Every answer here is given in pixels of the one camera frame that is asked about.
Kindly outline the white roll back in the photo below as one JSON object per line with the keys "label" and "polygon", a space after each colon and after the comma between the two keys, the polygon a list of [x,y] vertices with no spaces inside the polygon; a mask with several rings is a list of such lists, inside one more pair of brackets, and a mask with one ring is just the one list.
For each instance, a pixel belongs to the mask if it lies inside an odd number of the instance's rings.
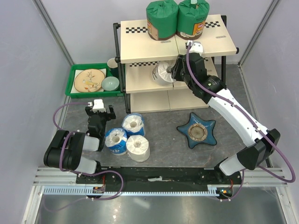
{"label": "white roll back", "polygon": [[160,61],[152,71],[153,80],[161,86],[166,86],[176,82],[176,79],[172,78],[171,69],[175,65],[175,60]]}

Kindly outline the white roll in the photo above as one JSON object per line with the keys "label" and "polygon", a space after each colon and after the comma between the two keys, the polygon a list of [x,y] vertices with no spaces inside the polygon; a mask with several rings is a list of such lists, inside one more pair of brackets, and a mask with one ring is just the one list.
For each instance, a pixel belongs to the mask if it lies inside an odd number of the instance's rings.
{"label": "white roll", "polygon": [[175,65],[175,60],[160,61],[152,71],[153,80],[161,86],[166,86],[176,82],[176,79],[172,78],[171,69]]}
{"label": "white roll", "polygon": [[132,135],[126,142],[128,156],[136,162],[144,162],[150,157],[149,141],[141,135]]}

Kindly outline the blue plastic roll back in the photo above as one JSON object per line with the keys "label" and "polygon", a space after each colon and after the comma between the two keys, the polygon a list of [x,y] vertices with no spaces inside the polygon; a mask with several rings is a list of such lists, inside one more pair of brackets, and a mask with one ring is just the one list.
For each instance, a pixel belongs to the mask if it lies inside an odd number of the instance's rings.
{"label": "blue plastic roll back", "polygon": [[139,113],[128,114],[123,122],[122,128],[126,131],[128,136],[141,135],[145,136],[144,119]]}

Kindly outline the green roll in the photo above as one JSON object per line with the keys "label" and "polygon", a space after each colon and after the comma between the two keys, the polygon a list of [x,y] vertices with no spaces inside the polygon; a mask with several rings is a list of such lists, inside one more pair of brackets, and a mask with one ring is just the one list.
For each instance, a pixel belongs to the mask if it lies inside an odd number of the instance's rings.
{"label": "green roll", "polygon": [[154,40],[167,40],[177,31],[178,5],[173,0],[157,0],[146,8],[148,34]]}
{"label": "green roll", "polygon": [[206,0],[184,0],[178,5],[176,35],[185,40],[198,39],[204,30],[210,10]]}

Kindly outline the white roll front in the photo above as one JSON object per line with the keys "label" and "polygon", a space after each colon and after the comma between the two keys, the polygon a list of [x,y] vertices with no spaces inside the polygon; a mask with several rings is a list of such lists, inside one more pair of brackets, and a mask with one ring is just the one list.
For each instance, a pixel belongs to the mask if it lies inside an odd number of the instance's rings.
{"label": "white roll front", "polygon": [[141,135],[132,135],[126,142],[128,156],[136,162],[144,162],[150,157],[149,141]]}

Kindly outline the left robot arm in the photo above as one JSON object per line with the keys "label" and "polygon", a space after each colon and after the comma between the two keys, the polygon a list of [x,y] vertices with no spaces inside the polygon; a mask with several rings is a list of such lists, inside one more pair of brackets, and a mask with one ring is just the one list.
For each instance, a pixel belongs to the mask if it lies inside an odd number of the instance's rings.
{"label": "left robot arm", "polygon": [[116,119],[113,106],[109,105],[108,108],[109,111],[106,111],[104,107],[96,107],[95,103],[85,108],[88,115],[88,130],[85,133],[57,130],[44,154],[44,165],[64,172],[83,174],[91,183],[99,183],[103,177],[100,162],[88,159],[82,153],[102,151],[106,124]]}

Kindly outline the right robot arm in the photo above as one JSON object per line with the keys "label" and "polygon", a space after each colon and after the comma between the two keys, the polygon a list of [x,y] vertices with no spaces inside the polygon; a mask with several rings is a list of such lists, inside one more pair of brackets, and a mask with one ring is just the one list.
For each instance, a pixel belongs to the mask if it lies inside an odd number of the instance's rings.
{"label": "right robot arm", "polygon": [[218,183],[226,183],[237,171],[254,170],[273,154],[280,139],[279,131],[269,130],[256,121],[235,100],[221,79],[208,75],[203,57],[198,53],[178,55],[171,72],[172,78],[184,82],[194,96],[215,109],[245,144],[245,148],[236,155],[219,163],[219,169],[214,171]]}

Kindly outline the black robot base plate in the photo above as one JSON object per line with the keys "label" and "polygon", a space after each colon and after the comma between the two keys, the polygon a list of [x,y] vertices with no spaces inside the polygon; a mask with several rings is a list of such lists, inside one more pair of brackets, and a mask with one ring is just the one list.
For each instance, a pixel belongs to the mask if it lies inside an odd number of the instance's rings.
{"label": "black robot base plate", "polygon": [[190,186],[223,185],[235,186],[241,183],[240,172],[224,175],[214,168],[182,167],[102,167],[102,171],[116,171],[123,180],[123,187],[141,186]]}

